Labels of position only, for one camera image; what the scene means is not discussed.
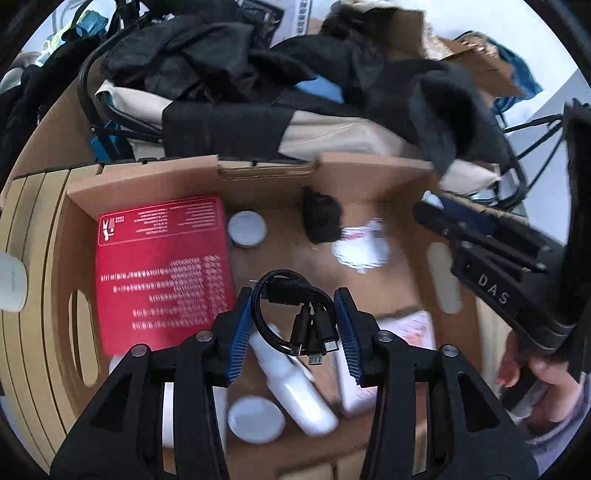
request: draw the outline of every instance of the red manual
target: red manual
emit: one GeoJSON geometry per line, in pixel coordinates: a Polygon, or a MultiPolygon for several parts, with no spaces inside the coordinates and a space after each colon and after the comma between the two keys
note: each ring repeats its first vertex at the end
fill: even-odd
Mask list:
{"type": "Polygon", "coordinates": [[[105,213],[96,304],[107,355],[177,346],[235,301],[223,205],[194,197],[105,213]]]}

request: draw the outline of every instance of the finger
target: finger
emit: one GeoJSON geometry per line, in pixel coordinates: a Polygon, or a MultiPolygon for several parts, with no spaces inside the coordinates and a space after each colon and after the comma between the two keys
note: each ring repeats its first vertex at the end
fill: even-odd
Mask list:
{"type": "Polygon", "coordinates": [[[583,387],[574,385],[550,385],[544,397],[534,406],[528,425],[542,427],[559,423],[573,411],[583,387]]]}
{"type": "Polygon", "coordinates": [[[577,381],[569,374],[568,362],[553,362],[534,355],[530,357],[528,364],[533,374],[542,382],[571,390],[577,385],[577,381]]]}
{"type": "Polygon", "coordinates": [[[505,344],[505,354],[501,359],[496,383],[507,388],[513,387],[519,381],[520,368],[517,362],[519,340],[515,332],[511,332],[505,344]]]}

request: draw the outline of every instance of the round white lid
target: round white lid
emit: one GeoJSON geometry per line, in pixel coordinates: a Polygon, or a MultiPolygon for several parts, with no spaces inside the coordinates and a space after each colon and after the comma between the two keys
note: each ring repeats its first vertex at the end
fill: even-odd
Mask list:
{"type": "Polygon", "coordinates": [[[285,417],[272,401],[251,395],[230,407],[228,425],[245,442],[269,443],[283,432],[285,417]]]}
{"type": "Polygon", "coordinates": [[[267,224],[258,213],[244,210],[232,215],[230,218],[228,235],[237,245],[254,247],[267,236],[267,224]]]}

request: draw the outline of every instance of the black sponge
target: black sponge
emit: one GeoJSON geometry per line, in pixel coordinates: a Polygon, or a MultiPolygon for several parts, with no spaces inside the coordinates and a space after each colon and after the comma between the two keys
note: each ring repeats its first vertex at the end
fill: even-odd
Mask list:
{"type": "Polygon", "coordinates": [[[304,230],[314,244],[340,240],[343,209],[330,195],[322,195],[310,187],[304,187],[302,216],[304,230]]]}

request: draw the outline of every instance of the wooden slats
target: wooden slats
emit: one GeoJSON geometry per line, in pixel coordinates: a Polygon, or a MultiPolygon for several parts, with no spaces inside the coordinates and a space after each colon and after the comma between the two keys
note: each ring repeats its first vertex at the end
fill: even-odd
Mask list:
{"type": "Polygon", "coordinates": [[[105,366],[101,368],[98,361],[92,304],[82,294],[76,303],[84,359],[79,377],[64,368],[63,342],[56,335],[64,327],[67,331],[69,316],[56,315],[53,305],[58,285],[54,254],[56,244],[62,244],[59,232],[66,184],[98,173],[100,166],[88,166],[17,179],[0,217],[0,251],[22,260],[28,277],[23,310],[0,312],[0,380],[19,437],[46,471],[96,390],[95,381],[102,382],[106,376],[105,366]],[[73,391],[83,394],[73,395],[73,391]]]}

